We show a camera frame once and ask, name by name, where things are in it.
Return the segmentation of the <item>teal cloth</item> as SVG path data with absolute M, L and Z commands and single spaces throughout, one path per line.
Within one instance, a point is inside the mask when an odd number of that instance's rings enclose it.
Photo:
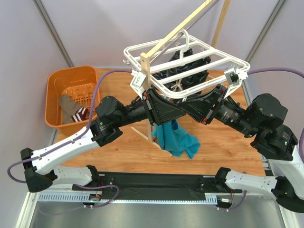
M 152 136 L 157 138 L 161 149 L 170 152 L 174 156 L 179 157 L 186 152 L 187 156 L 192 159 L 200 148 L 197 137 L 190 135 L 178 124 L 177 120 L 156 125 Z

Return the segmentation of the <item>white clip hanger frame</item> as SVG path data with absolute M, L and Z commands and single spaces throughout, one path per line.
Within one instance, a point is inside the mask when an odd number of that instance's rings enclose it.
M 248 78 L 247 73 L 250 69 L 250 64 L 248 62 L 213 48 L 212 46 L 190 35 L 185 29 L 181 29 L 175 36 L 170 36 L 170 41 L 178 38 L 178 35 L 181 35 L 181 38 L 185 39 L 185 44 L 171 47 L 167 50 L 163 49 L 164 54 L 175 53 L 178 51 L 180 54 L 178 59 L 155 66 L 148 66 L 148 69 L 145 71 L 143 69 L 143 64 L 141 63 L 143 58 L 141 56 L 134 57 L 131 54 L 131 51 L 148 47 L 155 47 L 156 45 L 161 44 L 161 42 L 165 39 L 154 40 L 151 42 L 130 46 L 124 49 L 123 54 L 127 58 L 127 63 L 133 66 L 133 79 L 130 83 L 130 87 L 136 92 L 138 96 L 140 96 L 140 98 L 143 98 L 144 92 L 148 90 L 148 87 L 144 86 L 145 82 L 150 82 L 151 85 L 155 86 L 163 95 L 168 98 L 185 99 L 194 93 L 200 92 L 216 84 L 222 84 L 225 81 L 228 81 L 229 86 L 227 95 L 230 95 L 242 85 L 243 80 Z M 161 71 L 178 68 L 181 66 L 183 67 L 186 64 L 200 60 L 204 57 L 210 57 L 212 55 L 216 55 L 220 57 L 220 59 L 203 66 L 195 67 L 194 69 L 186 70 L 182 73 L 176 73 L 165 79 L 157 79 L 153 76 L 154 74 Z M 182 79 L 184 78 L 206 70 L 211 70 L 214 67 L 218 67 L 228 62 L 236 64 L 236 67 L 232 67 L 232 73 L 236 75 L 236 82 L 232 81 L 229 73 L 224 73 L 224 75 L 220 77 L 192 86 L 191 88 L 183 89 L 182 91 L 173 91 L 165 86 L 171 82 L 181 83 Z

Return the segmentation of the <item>grey maroon striped sock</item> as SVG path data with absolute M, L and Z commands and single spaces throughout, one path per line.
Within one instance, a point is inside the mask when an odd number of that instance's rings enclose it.
M 62 124 L 78 123 L 86 119 L 88 109 L 77 104 L 69 95 L 61 95 L 59 104 L 62 110 Z

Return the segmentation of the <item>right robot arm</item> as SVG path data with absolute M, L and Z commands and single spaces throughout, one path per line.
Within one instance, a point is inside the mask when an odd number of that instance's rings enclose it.
M 269 93 L 258 95 L 246 108 L 241 108 L 223 85 L 195 95 L 177 106 L 203 125 L 213 119 L 254 138 L 251 146 L 281 171 L 278 176 L 255 176 L 221 167 L 214 185 L 218 190 L 250 191 L 273 198 L 280 206 L 293 212 L 304 211 L 304 163 L 297 137 L 283 124 L 288 109 Z

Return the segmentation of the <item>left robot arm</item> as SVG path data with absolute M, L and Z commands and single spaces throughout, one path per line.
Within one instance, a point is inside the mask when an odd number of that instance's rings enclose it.
M 58 184 L 72 184 L 75 190 L 100 187 L 102 180 L 95 166 L 71 168 L 61 164 L 113 142 L 123 134 L 119 129 L 122 126 L 145 119 L 150 124 L 161 125 L 186 114 L 154 89 L 149 89 L 142 100 L 127 106 L 113 96 L 104 97 L 95 112 L 97 118 L 72 136 L 44 149 L 25 148 L 20 152 L 30 192 L 40 192 Z

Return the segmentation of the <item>dark patterned shorts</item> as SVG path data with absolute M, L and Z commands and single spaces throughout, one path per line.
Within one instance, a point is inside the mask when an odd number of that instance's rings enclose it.
M 211 58 L 209 56 L 207 56 L 207 57 L 192 61 L 190 63 L 187 63 L 183 66 L 177 66 L 174 68 L 160 71 L 158 73 L 155 73 L 153 76 L 157 80 L 161 80 L 161 79 L 168 78 L 170 76 L 174 76 L 174 75 L 177 75 L 180 73 L 187 72 L 189 70 L 193 70 L 200 66 L 202 67 L 204 65 L 209 64 L 210 62 L 211 62 Z M 208 75 L 209 75 L 208 71 L 204 70 L 204 71 L 192 74 L 190 76 L 178 79 L 176 81 L 166 83 L 164 86 L 171 91 L 180 92 L 182 90 L 185 90 L 185 89 L 188 89 L 188 88 L 191 88 L 191 87 L 194 87 L 196 85 L 206 82 Z

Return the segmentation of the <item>wooden drying rack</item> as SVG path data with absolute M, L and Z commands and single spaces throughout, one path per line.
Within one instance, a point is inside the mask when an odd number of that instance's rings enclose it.
M 221 13 L 220 13 L 220 17 L 218 19 L 217 27 L 216 27 L 216 30 L 215 30 L 215 33 L 213 35 L 212 42 L 211 42 L 211 46 L 214 47 L 214 48 L 215 48 L 215 46 L 218 42 L 218 38 L 219 38 L 219 35 L 221 33 L 221 30 L 222 30 L 222 27 L 223 27 L 228 9 L 230 7 L 230 3 L 231 3 L 230 0 L 225 0 L 224 3 L 223 3 L 223 7 L 222 7 L 222 10 L 221 10 Z M 150 60 L 151 60 L 151 58 L 148 57 L 147 53 L 141 53 L 140 54 L 140 60 L 141 60 L 141 72 L 146 75 L 146 80 L 143 84 L 143 87 L 147 91 L 149 88 L 151 88 L 151 85 L 152 85 L 152 83 L 151 83 L 151 73 L 150 73 L 150 66 L 151 66 L 150 65 Z M 147 120 L 147 134 L 148 134 L 147 140 L 151 144 L 156 146 L 156 148 L 160 149 L 163 152 L 168 153 L 169 156 L 172 156 L 171 153 L 162 150 L 160 148 L 160 146 L 154 141 L 155 137 L 152 137 L 152 135 L 151 135 L 152 130 L 153 130 L 153 125 L 150 125 L 149 120 Z

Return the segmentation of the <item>black base cloth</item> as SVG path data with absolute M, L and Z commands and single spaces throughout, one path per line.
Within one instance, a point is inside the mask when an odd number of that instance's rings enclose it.
M 99 172 L 104 185 L 114 184 L 118 195 L 132 199 L 152 200 L 202 200 L 205 194 L 200 190 L 200 175 Z

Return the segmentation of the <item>orange laundry basket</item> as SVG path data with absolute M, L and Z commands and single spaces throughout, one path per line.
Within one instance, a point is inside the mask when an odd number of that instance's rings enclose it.
M 61 69 L 47 81 L 45 122 L 71 136 L 87 126 L 96 83 L 92 66 Z

